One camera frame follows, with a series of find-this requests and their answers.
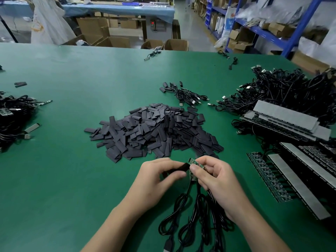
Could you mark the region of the person's right hand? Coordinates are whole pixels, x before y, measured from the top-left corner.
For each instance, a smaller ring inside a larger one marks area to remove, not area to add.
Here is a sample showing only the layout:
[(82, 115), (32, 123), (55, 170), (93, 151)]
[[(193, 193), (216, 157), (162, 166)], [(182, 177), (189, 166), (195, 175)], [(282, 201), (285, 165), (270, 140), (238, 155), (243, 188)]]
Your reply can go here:
[(234, 209), (244, 204), (250, 204), (231, 166), (217, 158), (202, 156), (196, 159), (201, 165), (206, 165), (211, 174), (210, 182), (201, 182), (200, 185), (209, 190), (218, 204), (225, 210), (227, 216)]

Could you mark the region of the person's left hand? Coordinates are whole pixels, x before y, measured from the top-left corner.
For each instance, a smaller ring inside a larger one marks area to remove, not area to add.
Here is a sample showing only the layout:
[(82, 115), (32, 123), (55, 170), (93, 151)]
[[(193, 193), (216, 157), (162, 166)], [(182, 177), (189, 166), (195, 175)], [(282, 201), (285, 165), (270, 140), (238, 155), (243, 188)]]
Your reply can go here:
[(162, 173), (173, 168), (179, 168), (183, 164), (170, 158), (144, 162), (124, 199), (149, 201), (154, 207), (167, 191), (160, 190), (160, 182), (167, 177), (163, 176)]

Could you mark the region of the black heat shrink sleeve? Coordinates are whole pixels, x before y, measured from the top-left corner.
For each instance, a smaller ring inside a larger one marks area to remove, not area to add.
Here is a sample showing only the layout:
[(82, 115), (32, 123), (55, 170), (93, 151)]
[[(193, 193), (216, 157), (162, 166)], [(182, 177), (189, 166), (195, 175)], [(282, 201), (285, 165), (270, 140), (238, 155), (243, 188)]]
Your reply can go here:
[(183, 172), (187, 172), (190, 168), (190, 164), (189, 163), (184, 163), (182, 166), (180, 166), (179, 168), (176, 168), (176, 169), (170, 169), (168, 171), (165, 171), (163, 172), (163, 176), (168, 176), (170, 174), (172, 174), (173, 172), (176, 172), (176, 171), (183, 171)]

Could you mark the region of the green circuit board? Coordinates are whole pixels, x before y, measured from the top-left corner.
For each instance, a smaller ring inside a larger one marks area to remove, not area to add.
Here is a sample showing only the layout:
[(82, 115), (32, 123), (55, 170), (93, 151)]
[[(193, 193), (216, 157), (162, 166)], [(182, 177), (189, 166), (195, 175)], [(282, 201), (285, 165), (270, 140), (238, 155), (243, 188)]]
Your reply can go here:
[[(204, 166), (201, 165), (200, 163), (198, 163), (195, 159), (192, 159), (192, 158), (189, 158), (188, 164), (192, 165), (192, 164), (195, 164), (195, 165), (198, 165), (199, 167), (201, 167), (202, 169), (204, 169)], [(189, 176), (190, 176), (190, 181), (193, 181), (193, 182), (197, 182), (198, 181), (198, 178), (192, 173), (191, 170), (189, 170)]]

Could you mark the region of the person's right forearm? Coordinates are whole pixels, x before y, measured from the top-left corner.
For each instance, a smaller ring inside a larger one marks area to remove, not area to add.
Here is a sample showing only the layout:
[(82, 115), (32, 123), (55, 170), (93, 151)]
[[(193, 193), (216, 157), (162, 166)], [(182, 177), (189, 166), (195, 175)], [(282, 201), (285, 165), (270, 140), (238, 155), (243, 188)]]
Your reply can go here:
[(252, 252), (292, 252), (251, 204), (244, 204), (229, 213), (243, 233)]

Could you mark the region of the person's left forearm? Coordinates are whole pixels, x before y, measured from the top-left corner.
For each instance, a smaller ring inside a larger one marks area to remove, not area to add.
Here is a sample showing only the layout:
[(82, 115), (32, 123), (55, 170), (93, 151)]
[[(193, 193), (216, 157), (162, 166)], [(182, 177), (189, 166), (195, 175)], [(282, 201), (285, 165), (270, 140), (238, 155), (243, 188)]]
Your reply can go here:
[(123, 199), (80, 252), (120, 252), (137, 220), (152, 207), (149, 201)]

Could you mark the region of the pile of black sleeves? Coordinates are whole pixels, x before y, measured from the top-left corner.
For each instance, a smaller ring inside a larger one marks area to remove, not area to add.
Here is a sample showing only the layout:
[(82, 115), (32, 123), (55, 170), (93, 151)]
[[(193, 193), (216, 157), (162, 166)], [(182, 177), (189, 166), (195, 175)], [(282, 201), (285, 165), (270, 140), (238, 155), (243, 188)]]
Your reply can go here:
[(154, 153), (155, 158), (169, 157), (172, 151), (191, 148), (196, 157), (208, 155), (218, 158), (224, 150), (216, 137), (202, 125), (204, 114), (198, 109), (150, 104), (131, 110), (129, 115), (116, 120), (110, 116), (100, 127), (85, 128), (97, 148), (106, 148), (107, 157), (117, 163), (121, 158), (131, 160)]

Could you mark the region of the dark circuit board panel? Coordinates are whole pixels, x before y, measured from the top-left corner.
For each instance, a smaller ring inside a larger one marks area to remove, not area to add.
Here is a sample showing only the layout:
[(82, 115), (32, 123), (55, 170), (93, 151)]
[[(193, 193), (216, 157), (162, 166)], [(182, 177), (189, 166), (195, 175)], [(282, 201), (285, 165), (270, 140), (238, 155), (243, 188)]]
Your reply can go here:
[(251, 152), (246, 155), (278, 203), (293, 199), (294, 194), (289, 183), (271, 162), (263, 159), (262, 153)]
[(336, 149), (321, 145), (300, 145), (299, 149), (336, 177)]

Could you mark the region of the grey-topped board panel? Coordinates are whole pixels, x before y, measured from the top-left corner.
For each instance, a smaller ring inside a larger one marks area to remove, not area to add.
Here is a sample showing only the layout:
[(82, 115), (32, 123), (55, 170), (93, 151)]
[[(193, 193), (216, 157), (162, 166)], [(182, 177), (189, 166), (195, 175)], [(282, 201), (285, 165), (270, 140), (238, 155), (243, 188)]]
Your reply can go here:
[(302, 162), (307, 168), (309, 168), (314, 174), (321, 178), (326, 184), (328, 184), (334, 191), (336, 191), (336, 177), (334, 177), (328, 170), (323, 168), (320, 164), (315, 162), (312, 158), (302, 152), (299, 148), (291, 143), (280, 142), (282, 148), (295, 156), (300, 162)]
[(300, 199), (311, 210), (315, 217), (319, 220), (325, 220), (331, 217), (317, 197), (310, 191), (298, 175), (290, 168), (290, 166), (280, 157), (279, 154), (268, 155), (268, 158), (277, 167), (283, 177), (288, 181), (291, 187), (296, 191)]

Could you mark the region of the stack of grey-topped board panels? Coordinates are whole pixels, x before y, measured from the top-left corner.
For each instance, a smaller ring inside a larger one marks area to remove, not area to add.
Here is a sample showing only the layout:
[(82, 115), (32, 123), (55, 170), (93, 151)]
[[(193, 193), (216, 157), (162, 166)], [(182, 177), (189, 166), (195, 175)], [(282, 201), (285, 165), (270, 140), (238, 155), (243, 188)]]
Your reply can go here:
[(321, 126), (318, 118), (266, 101), (258, 100), (254, 109), (248, 110), (241, 118), (274, 131), (311, 141), (330, 140), (331, 130)]

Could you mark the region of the open cardboard box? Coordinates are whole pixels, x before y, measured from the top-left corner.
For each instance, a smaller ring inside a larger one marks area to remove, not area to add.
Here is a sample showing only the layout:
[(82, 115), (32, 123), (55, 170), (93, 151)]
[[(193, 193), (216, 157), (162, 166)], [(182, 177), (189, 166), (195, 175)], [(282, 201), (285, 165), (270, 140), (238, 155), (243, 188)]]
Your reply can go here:
[(168, 39), (163, 45), (163, 50), (188, 51), (189, 42), (183, 39)]
[(106, 37), (94, 46), (96, 47), (115, 47), (115, 48), (131, 48), (129, 38), (123, 37)]
[(151, 40), (147, 39), (142, 45), (141, 49), (147, 49), (147, 50), (155, 50), (159, 49), (161, 50), (164, 46), (164, 41), (162, 40)]

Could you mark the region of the white plastic bag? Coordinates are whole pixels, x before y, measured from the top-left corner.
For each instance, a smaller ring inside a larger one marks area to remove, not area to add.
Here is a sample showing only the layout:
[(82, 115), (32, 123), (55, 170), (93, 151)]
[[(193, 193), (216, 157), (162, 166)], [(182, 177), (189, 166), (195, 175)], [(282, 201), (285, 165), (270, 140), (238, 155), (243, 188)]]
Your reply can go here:
[(223, 26), (223, 30), (221, 33), (221, 37), (216, 41), (214, 48), (220, 48), (220, 47), (225, 48), (226, 47), (227, 42), (229, 40), (230, 32), (233, 28), (236, 10), (237, 10), (236, 7), (228, 8), (225, 18), (224, 18), (224, 26)]

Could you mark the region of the grey sleeved board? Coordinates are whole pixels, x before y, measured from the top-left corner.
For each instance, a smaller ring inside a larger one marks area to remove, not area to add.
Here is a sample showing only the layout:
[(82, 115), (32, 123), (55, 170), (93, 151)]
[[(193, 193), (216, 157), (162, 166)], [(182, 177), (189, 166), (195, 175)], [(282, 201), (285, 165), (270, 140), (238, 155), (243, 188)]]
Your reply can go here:
[(39, 123), (35, 123), (35, 124), (31, 125), (30, 127), (26, 128), (26, 129), (24, 130), (24, 132), (25, 132), (26, 134), (29, 134), (29, 133), (31, 133), (32, 131), (36, 130), (36, 129), (39, 128), (39, 127), (40, 127), (40, 124), (39, 124)]

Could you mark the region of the cardboard box beside shelf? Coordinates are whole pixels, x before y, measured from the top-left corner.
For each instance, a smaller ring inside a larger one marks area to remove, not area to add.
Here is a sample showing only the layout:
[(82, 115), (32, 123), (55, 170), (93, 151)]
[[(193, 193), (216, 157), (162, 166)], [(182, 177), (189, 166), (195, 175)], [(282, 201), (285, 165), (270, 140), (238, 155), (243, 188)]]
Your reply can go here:
[(317, 72), (324, 72), (325, 70), (331, 68), (330, 65), (325, 64), (317, 59), (309, 57), (297, 50), (291, 59), (292, 63), (299, 66), (304, 71), (315, 75)]

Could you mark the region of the blue metal shelving rack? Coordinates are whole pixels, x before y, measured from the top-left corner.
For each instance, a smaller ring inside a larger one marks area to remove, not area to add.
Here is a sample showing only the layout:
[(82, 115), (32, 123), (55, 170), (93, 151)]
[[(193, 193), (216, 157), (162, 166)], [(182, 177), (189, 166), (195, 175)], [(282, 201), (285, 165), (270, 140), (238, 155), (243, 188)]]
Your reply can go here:
[[(269, 28), (266, 29), (266, 28), (263, 28), (262, 26), (254, 25), (254, 26), (248, 27), (247, 20), (236, 18), (237, 12), (243, 5), (242, 0), (238, 0), (237, 10), (234, 13), (233, 18), (231, 18), (232, 20), (231, 24), (233, 26), (235, 25), (235, 23), (237, 23), (238, 25), (248, 28), (251, 32), (255, 33), (256, 36), (253, 39), (252, 46), (254, 46), (258, 38), (261, 37), (265, 39), (267, 42), (271, 42), (275, 46), (282, 49), (280, 55), (288, 59), (290, 57), (290, 53), (292, 52), (293, 48), (298, 46), (301, 35), (303, 34), (310, 20), (312, 19), (318, 6), (322, 2), (336, 2), (336, 0), (312, 0), (311, 3), (308, 5), (308, 8), (306, 9), (306, 11), (301, 16), (301, 19), (299, 20), (298, 25), (294, 28), (295, 30), (292, 32), (290, 37), (280, 36), (278, 35), (278, 33), (274, 34), (273, 31), (271, 31), (271, 29)], [(224, 9), (224, 8), (215, 6), (213, 4), (213, 0), (207, 0), (206, 4), (207, 4), (207, 9), (206, 9), (207, 12), (205, 16), (205, 21), (206, 21), (205, 25), (207, 25), (208, 29), (210, 30), (210, 27), (209, 27), (210, 26), (210, 16), (212, 12), (217, 12), (221, 15), (226, 15), (228, 8)]]

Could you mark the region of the cardboard boxes on shelf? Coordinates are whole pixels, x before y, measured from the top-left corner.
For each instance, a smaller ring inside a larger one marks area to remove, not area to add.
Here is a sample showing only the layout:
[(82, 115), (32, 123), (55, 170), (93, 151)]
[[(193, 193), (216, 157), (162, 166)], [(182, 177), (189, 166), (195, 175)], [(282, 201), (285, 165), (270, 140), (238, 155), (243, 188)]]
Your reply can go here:
[(291, 24), (282, 24), (282, 23), (263, 23), (261, 26), (262, 29), (269, 31), (277, 38), (290, 38), (296, 30), (296, 26)]

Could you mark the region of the tall cardboard box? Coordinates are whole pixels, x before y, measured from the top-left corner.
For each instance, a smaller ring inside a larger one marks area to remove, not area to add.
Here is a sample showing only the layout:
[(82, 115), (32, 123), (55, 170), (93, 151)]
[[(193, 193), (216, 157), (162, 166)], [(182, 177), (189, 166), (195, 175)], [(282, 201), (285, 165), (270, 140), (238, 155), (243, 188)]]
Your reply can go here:
[(76, 18), (78, 26), (85, 36), (110, 37), (109, 24), (105, 17)]

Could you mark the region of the blue covered work table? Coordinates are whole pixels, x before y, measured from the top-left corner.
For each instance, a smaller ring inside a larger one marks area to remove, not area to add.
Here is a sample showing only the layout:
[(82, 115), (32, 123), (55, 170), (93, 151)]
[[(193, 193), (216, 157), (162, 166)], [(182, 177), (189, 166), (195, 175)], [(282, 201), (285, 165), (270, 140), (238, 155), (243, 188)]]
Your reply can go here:
[[(175, 10), (172, 7), (152, 6), (125, 6), (108, 4), (76, 4), (62, 5), (66, 17), (82, 16), (94, 12), (102, 12), (114, 15), (155, 16), (163, 21), (172, 23)], [(27, 2), (5, 1), (0, 5), (0, 15), (12, 17), (33, 17), (33, 11)]]

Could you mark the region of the black stand leg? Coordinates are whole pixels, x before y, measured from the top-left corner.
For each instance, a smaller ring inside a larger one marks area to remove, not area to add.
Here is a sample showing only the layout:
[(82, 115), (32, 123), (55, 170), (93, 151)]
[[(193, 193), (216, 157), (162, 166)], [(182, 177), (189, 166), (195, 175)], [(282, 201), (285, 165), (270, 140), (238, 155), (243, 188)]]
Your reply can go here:
[(7, 30), (7, 32), (9, 33), (9, 35), (11, 36), (11, 38), (14, 40), (14, 42), (18, 43), (18, 40), (16, 39), (15, 35), (12, 33), (11, 29), (8, 27), (8, 25), (6, 24), (5, 20), (2, 18), (1, 15), (0, 15), (0, 21), (2, 25), (5, 27), (5, 29)]

